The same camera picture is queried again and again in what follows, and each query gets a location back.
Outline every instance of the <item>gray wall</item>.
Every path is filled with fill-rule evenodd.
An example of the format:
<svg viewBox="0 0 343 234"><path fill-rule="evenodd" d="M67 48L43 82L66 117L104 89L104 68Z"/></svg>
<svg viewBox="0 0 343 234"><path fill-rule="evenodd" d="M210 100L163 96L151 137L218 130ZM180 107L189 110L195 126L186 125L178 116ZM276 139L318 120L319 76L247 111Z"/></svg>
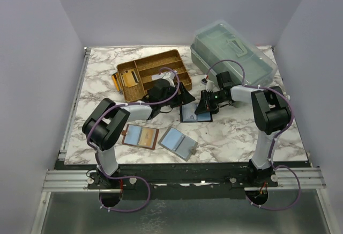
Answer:
<svg viewBox="0 0 343 234"><path fill-rule="evenodd" d="M275 49L310 158L343 230L343 0L303 0Z"/></svg>
<svg viewBox="0 0 343 234"><path fill-rule="evenodd" d="M188 45L225 19L253 43L275 45L301 0L61 0L85 46Z"/></svg>
<svg viewBox="0 0 343 234"><path fill-rule="evenodd" d="M0 0L0 232L29 233L84 50L59 0Z"/></svg>

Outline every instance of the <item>card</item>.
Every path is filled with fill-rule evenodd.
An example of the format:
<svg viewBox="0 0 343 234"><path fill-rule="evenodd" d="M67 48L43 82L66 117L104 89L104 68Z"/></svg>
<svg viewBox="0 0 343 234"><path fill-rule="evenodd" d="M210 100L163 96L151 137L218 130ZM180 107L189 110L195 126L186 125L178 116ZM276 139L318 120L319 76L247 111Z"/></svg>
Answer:
<svg viewBox="0 0 343 234"><path fill-rule="evenodd" d="M181 122L212 122L212 114L205 112L195 114L198 104L190 103L180 106L180 121Z"/></svg>
<svg viewBox="0 0 343 234"><path fill-rule="evenodd" d="M133 69L126 70L123 74L123 79L126 87L138 85L138 78L136 76L135 70Z"/></svg>
<svg viewBox="0 0 343 234"><path fill-rule="evenodd" d="M156 129L143 127L140 133L140 139L138 145L142 147L152 148L154 144Z"/></svg>
<svg viewBox="0 0 343 234"><path fill-rule="evenodd" d="M159 130L156 128L128 124L126 130L122 132L124 135L122 144L154 150L158 133Z"/></svg>

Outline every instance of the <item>white marble table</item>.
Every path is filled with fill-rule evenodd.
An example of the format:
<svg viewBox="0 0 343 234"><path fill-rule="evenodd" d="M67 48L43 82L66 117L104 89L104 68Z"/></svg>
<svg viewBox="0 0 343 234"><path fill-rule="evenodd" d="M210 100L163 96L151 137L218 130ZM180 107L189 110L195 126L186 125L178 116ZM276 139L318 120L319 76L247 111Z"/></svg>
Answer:
<svg viewBox="0 0 343 234"><path fill-rule="evenodd" d="M71 137L67 144L66 165L95 164L94 151L86 144L86 137L81 132L84 121L103 98L115 102L124 102L111 80L111 75L119 63L132 61L141 57L177 49L192 78L190 93L200 98L204 85L200 83L203 73L193 64L189 47L111 47L93 48L87 65L76 116L72 126ZM274 62L271 47L260 49ZM284 88L279 72L274 85ZM158 128L159 139L169 126L173 126L185 135L196 140L199 145L197 153L190 157L188 163L210 162L247 162L255 150L258 129L253 120L251 105L240 107L226 106L213 116L213 122L181 123L179 109L169 114L159 114L150 121L131 122L136 125ZM124 163L184 163L182 159L160 145L155 150L122 145L122 137L116 144L116 156L120 164ZM275 161L307 160L305 150L294 123L278 143L274 155Z"/></svg>

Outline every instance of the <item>gray plastic box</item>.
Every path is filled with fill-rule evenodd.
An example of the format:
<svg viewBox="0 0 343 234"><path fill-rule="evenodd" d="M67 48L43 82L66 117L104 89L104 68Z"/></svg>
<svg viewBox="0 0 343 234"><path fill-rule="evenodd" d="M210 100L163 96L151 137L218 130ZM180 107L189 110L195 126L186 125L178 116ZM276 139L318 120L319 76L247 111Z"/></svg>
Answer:
<svg viewBox="0 0 343 234"><path fill-rule="evenodd" d="M196 32L191 45L192 61L203 73L210 66L224 59L239 62L245 70L248 85L270 85L278 66L255 45L248 43L225 21L216 21ZM242 82L241 68L232 62L222 62L209 73L210 80L217 85L216 75L229 71L236 84Z"/></svg>

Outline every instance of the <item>purple cable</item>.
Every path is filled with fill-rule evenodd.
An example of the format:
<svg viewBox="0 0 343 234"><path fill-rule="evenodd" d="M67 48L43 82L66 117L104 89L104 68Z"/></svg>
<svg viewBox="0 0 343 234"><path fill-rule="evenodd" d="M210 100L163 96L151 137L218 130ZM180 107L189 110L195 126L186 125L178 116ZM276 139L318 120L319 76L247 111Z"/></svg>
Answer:
<svg viewBox="0 0 343 234"><path fill-rule="evenodd" d="M240 68L242 69L242 72L243 72L243 77L242 77L242 86L245 86L245 87L248 87L248 88L254 88L254 89L263 89L263 90L268 90L268 91L271 91L273 93L275 93L276 95L280 96L283 100L285 100L285 102L287 103L288 107L289 107L289 110L290 110L290 121L288 123L288 125L283 129L281 130L280 132L276 133L273 137L273 140L271 142L271 145L270 145L270 148L269 148L269 152L268 152L268 159L270 159L270 165L272 166L272 168L274 170L277 170L279 168L286 168L288 169L289 171L291 171L291 173L294 175L297 183L298 183L298 195L296 197L296 199L294 200L293 203L291 203L290 205L286 206L286 207L282 207L282 208L270 208L270 207L265 207L265 206L261 206L261 205L258 205L258 204L255 204L253 203L248 197L247 197L247 200L250 202L250 204L252 206L255 206L255 207L258 207L258 208L262 208L262 209L265 209L265 210L270 210L270 211L282 211L282 210L286 210L286 209L289 209L291 208L292 206L294 206L296 203L298 203L299 199L300 199L300 196L301 196L301 185L300 185L300 181L299 181L299 178L298 176L295 174L295 172L289 168L288 166L286 165L279 165L277 167L274 166L274 163L273 163L273 158L272 158L272 153L273 153L273 147L275 145L275 140L278 136L280 136L283 132L285 132L288 128L290 128L290 126L292 125L293 123L293 120L294 120L294 114L293 114L293 110L292 110L292 107L290 105L290 102L288 101L288 99L286 97L284 97L283 94L279 93L278 91L275 91L274 89L271 89L269 87L261 87L261 86L253 86L253 85L246 85L244 82L245 82L245 70L243 68L243 66L237 62L237 61L234 61L234 60L221 60L221 61L218 61L216 62L214 65L212 65L206 75L208 75L210 73L210 70L215 66L217 65L218 63L221 63L221 62L224 62L224 61L228 61L228 62L233 62L233 63L236 63L238 66L240 66Z"/></svg>
<svg viewBox="0 0 343 234"><path fill-rule="evenodd" d="M168 71L171 71L172 73L174 73L174 71L171 69L171 68L168 68L168 67L162 67L160 68L159 70L159 74L161 73L161 70L162 69L167 69ZM130 178L136 178L136 179L140 179L141 181L144 182L144 184L147 186L148 188L148 197L147 199L145 200L145 202L138 208L136 209L129 209L129 210L122 210L122 209L115 209L115 208L109 208L109 207L105 207L103 204L102 204L102 198L100 197L100 202L101 202L101 206L102 208L106 208L108 210L111 210L111 211L118 211L118 212L121 212L121 213L132 213L134 211L139 211L141 209L143 209L148 203L149 203L149 200L150 200L150 195L151 195L151 190L150 190L150 186L149 186L149 183L142 177L138 177L138 176L125 176L125 177L111 177L110 175L108 175L104 170L103 170L103 167L101 166L100 164L100 161L99 161L99 156L98 156L98 153L97 153L97 147L94 146L92 143L91 143L91 136L95 130L95 128L97 127L97 125L100 123L100 121L108 114L110 113L111 111L113 111L114 109L116 108L119 108L119 107L125 107L125 106L130 106L130 105L158 105L158 104L163 104L163 103L166 103L168 101L170 101L171 99L173 99L174 96L177 95L178 93L178 90L180 88L180 79L178 77L177 74L175 74L175 77L177 79L177 87L176 87L176 91L169 97L167 98L166 100L163 100L163 101L158 101L158 102L155 102L155 103L128 103L128 104L116 104L115 106L109 108L107 111L105 111L101 116L100 118L98 118L98 120L95 122L94 126L92 127L91 131L88 133L88 136L87 136L87 144L93 148L95 150L95 159L96 159L96 162L100 168L100 171L102 172L102 174L108 178L108 179L114 179L114 180L121 180L121 179L130 179Z"/></svg>

